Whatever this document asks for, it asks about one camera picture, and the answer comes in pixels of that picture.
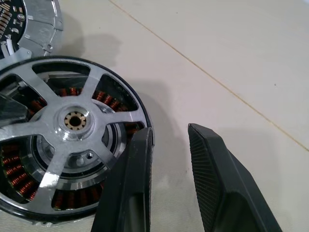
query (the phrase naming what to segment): white tile floor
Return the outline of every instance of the white tile floor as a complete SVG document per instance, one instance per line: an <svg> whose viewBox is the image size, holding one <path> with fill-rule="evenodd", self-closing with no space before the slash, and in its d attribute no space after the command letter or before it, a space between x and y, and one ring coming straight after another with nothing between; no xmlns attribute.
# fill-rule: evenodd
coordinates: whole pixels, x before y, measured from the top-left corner
<svg viewBox="0 0 309 232"><path fill-rule="evenodd" d="M63 55L103 64L154 122L152 232L201 232L187 124L220 134L254 176L284 231L309 228L309 5L278 0L60 2ZM1 231L75 231L1 214Z"/></svg>

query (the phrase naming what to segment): brushless motor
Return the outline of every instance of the brushless motor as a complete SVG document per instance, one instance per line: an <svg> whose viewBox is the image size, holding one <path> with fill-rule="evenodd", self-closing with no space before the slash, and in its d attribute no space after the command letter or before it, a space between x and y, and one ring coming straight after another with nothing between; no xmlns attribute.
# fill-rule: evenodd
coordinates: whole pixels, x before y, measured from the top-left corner
<svg viewBox="0 0 309 232"><path fill-rule="evenodd" d="M30 221L95 213L109 170L151 126L128 83L77 58L11 65L0 71L0 96L0 210Z"/></svg>

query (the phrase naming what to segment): floor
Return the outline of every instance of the floor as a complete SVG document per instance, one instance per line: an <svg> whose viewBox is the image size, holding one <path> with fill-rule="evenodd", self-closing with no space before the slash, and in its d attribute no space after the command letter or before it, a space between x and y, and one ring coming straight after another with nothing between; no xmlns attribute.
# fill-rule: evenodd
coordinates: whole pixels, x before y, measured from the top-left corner
<svg viewBox="0 0 309 232"><path fill-rule="evenodd" d="M188 123L212 128L255 178L285 232L309 228L309 1L61 0L60 54L111 68L156 136L152 232L201 232ZM4 231L45 229L1 213Z"/></svg>

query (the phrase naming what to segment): white wire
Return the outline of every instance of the white wire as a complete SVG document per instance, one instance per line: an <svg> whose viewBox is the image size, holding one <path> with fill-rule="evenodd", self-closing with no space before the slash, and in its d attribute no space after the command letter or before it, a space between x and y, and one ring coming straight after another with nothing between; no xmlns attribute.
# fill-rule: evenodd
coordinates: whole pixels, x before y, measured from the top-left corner
<svg viewBox="0 0 309 232"><path fill-rule="evenodd" d="M10 56L9 52L8 52L8 49L6 48L6 45L5 44L1 44L1 50L2 50L2 53L4 55L4 58L7 58Z"/></svg>
<svg viewBox="0 0 309 232"><path fill-rule="evenodd" d="M6 40L6 45L8 46L9 54L13 55L14 54L14 49L13 49L13 44L11 39Z"/></svg>

